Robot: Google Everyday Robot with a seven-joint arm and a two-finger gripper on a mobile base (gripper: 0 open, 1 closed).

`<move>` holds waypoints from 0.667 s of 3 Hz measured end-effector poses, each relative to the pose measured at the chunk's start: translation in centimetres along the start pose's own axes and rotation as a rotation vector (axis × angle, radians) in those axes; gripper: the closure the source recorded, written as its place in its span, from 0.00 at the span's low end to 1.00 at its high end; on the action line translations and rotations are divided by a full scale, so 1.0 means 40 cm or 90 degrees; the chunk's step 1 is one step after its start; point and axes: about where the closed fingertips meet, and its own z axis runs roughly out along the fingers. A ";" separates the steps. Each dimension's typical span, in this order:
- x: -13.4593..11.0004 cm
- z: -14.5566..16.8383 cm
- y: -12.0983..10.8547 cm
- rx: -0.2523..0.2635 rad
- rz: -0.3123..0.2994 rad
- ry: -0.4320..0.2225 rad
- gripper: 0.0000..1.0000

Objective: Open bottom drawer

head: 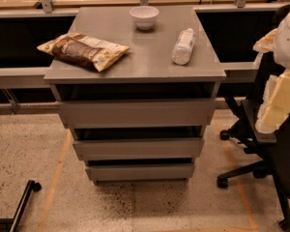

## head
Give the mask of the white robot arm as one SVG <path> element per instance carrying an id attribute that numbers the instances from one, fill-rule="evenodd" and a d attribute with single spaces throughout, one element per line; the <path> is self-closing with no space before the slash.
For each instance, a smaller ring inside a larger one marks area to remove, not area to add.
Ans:
<path id="1" fill-rule="evenodd" d="M 253 49 L 259 53 L 271 51 L 274 61 L 284 68 L 282 74 L 271 74 L 267 80 L 255 122 L 259 132 L 272 133 L 279 129 L 290 114 L 290 12 L 277 28 L 257 41 Z"/>

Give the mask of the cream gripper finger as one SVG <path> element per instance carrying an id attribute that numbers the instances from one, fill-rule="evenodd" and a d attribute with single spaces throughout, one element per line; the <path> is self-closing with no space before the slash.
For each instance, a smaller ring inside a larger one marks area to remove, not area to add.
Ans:
<path id="1" fill-rule="evenodd" d="M 269 33 L 267 33 L 264 37 L 258 40 L 254 46 L 253 50 L 259 53 L 267 53 L 273 51 L 275 48 L 275 37 L 276 37 L 277 29 L 273 29 Z"/>
<path id="2" fill-rule="evenodd" d="M 261 133 L 279 129 L 290 113 L 290 69 L 280 76 L 271 75 L 266 83 L 255 128 Z"/>

